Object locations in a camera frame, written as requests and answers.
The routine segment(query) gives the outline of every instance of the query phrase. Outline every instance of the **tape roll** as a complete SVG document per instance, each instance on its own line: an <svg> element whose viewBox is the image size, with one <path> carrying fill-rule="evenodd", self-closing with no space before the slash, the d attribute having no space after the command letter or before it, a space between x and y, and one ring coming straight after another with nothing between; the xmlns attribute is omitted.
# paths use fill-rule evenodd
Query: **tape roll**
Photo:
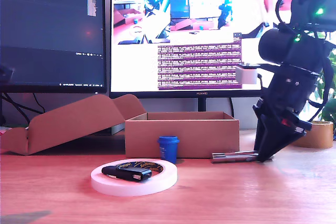
<svg viewBox="0 0 336 224"><path fill-rule="evenodd" d="M139 183L111 178L101 173L101 169L105 166L118 166L127 162L152 162L161 165L163 170L159 174ZM176 181L177 167L168 161L158 159L124 159L101 165L91 172L91 185L93 189L109 196L129 197L155 194L169 189Z"/></svg>

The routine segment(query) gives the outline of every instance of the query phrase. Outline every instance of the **camera feed image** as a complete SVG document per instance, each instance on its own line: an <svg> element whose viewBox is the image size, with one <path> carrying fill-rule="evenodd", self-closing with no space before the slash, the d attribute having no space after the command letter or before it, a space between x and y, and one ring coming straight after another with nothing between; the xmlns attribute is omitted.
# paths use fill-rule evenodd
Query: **camera feed image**
<svg viewBox="0 0 336 224"><path fill-rule="evenodd" d="M171 40L221 43L232 38L233 0L171 0Z"/></svg>
<svg viewBox="0 0 336 224"><path fill-rule="evenodd" d="M170 43L171 0L122 0L113 6L118 45Z"/></svg>
<svg viewBox="0 0 336 224"><path fill-rule="evenodd" d="M235 0L232 26L243 34L242 39L260 38L267 30L276 28L279 20L275 13L278 0ZM279 14L281 19L290 22L291 0L282 0Z"/></svg>

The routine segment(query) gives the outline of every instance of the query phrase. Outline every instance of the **box lid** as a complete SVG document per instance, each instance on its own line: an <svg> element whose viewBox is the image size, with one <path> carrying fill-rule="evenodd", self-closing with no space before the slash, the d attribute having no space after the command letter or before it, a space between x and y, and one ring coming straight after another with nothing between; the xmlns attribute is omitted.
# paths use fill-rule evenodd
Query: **box lid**
<svg viewBox="0 0 336 224"><path fill-rule="evenodd" d="M97 94L34 117L27 129L13 128L1 137L1 147L29 155L124 123L146 113L136 96L116 99Z"/></svg>

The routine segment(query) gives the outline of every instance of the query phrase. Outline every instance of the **monitor screen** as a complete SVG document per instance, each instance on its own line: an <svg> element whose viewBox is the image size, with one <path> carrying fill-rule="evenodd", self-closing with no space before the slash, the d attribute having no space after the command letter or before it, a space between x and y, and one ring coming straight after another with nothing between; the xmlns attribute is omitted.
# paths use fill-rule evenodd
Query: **monitor screen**
<svg viewBox="0 0 336 224"><path fill-rule="evenodd" d="M0 0L0 21L2 92L106 91L104 0Z"/></svg>
<svg viewBox="0 0 336 224"><path fill-rule="evenodd" d="M111 0L111 93L146 97L259 96L235 65L264 63L260 37L277 0ZM291 0L280 16L289 22ZM258 70L267 87L273 73Z"/></svg>

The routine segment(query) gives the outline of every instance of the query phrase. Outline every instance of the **blue cup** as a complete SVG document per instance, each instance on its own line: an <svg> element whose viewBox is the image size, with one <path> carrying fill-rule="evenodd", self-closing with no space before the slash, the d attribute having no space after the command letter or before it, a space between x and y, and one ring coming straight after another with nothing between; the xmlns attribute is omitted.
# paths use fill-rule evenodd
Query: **blue cup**
<svg viewBox="0 0 336 224"><path fill-rule="evenodd" d="M179 142L177 136L160 136L158 143L160 144L161 159L176 164L177 144Z"/></svg>

